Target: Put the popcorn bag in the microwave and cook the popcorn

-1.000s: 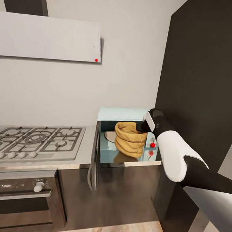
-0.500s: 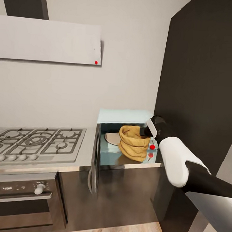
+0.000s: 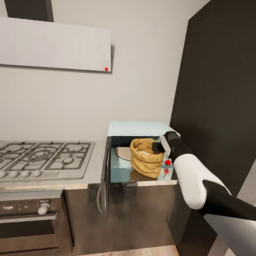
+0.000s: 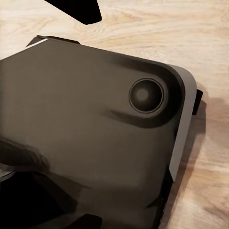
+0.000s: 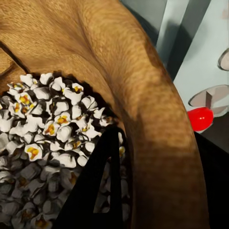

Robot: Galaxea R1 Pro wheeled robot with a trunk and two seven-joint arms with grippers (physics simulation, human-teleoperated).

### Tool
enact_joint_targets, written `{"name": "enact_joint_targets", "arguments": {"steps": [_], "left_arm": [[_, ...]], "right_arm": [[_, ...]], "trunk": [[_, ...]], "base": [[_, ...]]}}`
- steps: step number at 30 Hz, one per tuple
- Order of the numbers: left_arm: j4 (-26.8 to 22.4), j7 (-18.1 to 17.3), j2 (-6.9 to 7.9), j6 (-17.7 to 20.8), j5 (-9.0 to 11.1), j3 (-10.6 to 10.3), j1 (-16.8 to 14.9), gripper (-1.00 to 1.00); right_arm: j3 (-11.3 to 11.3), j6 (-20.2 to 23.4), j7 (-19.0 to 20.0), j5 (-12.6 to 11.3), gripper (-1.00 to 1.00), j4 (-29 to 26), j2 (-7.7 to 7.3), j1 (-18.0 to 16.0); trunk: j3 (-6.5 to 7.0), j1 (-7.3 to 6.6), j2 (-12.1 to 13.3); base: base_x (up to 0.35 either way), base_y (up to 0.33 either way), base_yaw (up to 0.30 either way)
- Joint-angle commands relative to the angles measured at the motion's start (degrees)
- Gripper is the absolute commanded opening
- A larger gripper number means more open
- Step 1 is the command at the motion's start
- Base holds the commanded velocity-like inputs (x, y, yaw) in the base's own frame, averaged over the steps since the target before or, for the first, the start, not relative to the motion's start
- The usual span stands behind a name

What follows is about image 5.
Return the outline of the popcorn bag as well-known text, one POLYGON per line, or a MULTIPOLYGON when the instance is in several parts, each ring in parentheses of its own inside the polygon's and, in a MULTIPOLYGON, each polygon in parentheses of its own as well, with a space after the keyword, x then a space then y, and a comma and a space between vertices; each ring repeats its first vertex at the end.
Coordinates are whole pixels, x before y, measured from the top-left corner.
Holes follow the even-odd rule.
MULTIPOLYGON (((210 229, 185 105, 146 31, 119 0, 0 0, 0 98, 12 98, 8 84, 22 83, 21 75, 41 80, 43 73, 83 86, 113 118, 104 129, 121 133, 130 195, 122 196, 129 207, 124 229, 210 229)), ((14 227, 1 222, 0 229, 14 227)))

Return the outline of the microwave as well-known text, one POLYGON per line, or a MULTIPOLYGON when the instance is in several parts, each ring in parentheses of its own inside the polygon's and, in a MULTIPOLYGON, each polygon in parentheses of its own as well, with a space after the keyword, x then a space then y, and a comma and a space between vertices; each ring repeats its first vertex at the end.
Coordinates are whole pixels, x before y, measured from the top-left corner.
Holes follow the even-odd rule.
POLYGON ((193 131, 229 111, 229 0, 119 0, 140 22, 193 131))

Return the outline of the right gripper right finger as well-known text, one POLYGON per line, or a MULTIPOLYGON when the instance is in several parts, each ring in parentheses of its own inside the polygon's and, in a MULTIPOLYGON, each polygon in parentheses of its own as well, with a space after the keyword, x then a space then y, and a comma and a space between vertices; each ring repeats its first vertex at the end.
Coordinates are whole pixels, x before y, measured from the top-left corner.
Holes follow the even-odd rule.
POLYGON ((194 134, 206 182, 210 229, 229 229, 229 153, 194 134))

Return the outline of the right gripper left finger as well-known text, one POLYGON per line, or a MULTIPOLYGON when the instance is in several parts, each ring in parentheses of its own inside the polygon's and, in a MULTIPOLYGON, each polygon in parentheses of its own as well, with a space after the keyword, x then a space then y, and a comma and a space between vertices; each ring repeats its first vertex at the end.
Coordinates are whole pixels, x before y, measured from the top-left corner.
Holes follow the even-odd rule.
POLYGON ((118 128, 105 131, 51 229, 124 229, 118 128), (110 207, 94 213, 107 159, 111 158, 110 207))

